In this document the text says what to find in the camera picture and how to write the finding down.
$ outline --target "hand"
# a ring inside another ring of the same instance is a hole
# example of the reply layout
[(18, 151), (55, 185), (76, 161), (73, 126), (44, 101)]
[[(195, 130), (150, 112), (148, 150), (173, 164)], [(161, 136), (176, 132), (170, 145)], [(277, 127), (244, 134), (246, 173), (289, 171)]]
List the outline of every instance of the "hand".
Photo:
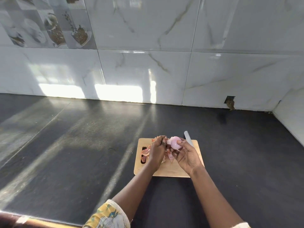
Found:
[(180, 150), (170, 149), (173, 157), (177, 160), (180, 167), (190, 176), (194, 169), (203, 166), (196, 149), (190, 145), (185, 139), (177, 141), (182, 148)]
[(151, 145), (148, 165), (152, 166), (154, 172), (158, 170), (164, 159), (167, 139), (166, 136), (158, 136)]

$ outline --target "knife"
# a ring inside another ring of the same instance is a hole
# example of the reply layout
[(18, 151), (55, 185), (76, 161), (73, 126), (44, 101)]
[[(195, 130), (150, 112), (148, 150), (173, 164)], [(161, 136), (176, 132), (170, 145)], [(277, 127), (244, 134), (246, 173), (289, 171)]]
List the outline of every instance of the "knife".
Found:
[(190, 135), (189, 135), (188, 131), (185, 131), (185, 132), (184, 132), (184, 135), (185, 135), (186, 141), (187, 141), (190, 145), (193, 146), (193, 143), (192, 143), (192, 141), (191, 141), (191, 138), (190, 138)]

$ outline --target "peeled onion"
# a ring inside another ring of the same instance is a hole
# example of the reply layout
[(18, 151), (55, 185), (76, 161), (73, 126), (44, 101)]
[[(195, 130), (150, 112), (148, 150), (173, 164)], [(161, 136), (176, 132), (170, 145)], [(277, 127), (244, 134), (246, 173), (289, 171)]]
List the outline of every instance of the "peeled onion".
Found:
[(181, 146), (177, 144), (177, 141), (181, 141), (181, 139), (179, 137), (171, 137), (168, 141), (167, 144), (171, 145), (171, 147), (173, 149), (180, 149)]

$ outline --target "wooden cutting board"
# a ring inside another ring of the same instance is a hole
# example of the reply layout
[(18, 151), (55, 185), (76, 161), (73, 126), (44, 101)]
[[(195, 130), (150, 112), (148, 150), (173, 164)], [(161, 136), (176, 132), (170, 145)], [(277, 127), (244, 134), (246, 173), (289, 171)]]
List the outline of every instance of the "wooden cutting board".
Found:
[[(199, 154), (201, 162), (203, 162), (203, 158), (201, 155), (201, 152), (199, 150), (199, 144), (197, 143), (197, 140), (192, 140), (192, 143), (194, 145), (194, 148), (196, 149), (197, 153)], [(135, 165), (134, 165), (134, 174), (136, 175), (140, 169), (147, 164), (142, 164), (140, 162), (141, 158), (141, 151), (143, 147), (148, 147), (152, 144), (151, 138), (139, 138), (138, 145), (137, 145), (137, 151), (136, 151), (136, 158), (135, 158)], [(178, 162), (174, 159), (171, 163), (168, 156), (166, 156), (166, 161), (163, 162), (160, 166), (160, 168), (154, 173), (153, 176), (160, 176), (160, 177), (189, 177), (189, 175), (179, 166)]]

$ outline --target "sleeve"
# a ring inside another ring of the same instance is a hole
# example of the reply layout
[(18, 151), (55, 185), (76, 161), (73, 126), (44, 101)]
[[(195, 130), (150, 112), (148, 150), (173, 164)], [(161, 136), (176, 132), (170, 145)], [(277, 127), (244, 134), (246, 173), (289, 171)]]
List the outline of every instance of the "sleeve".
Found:
[(130, 228), (130, 222), (120, 206), (108, 200), (98, 208), (83, 228)]
[(242, 222), (242, 223), (234, 226), (233, 228), (250, 228), (250, 226), (248, 225), (248, 223)]

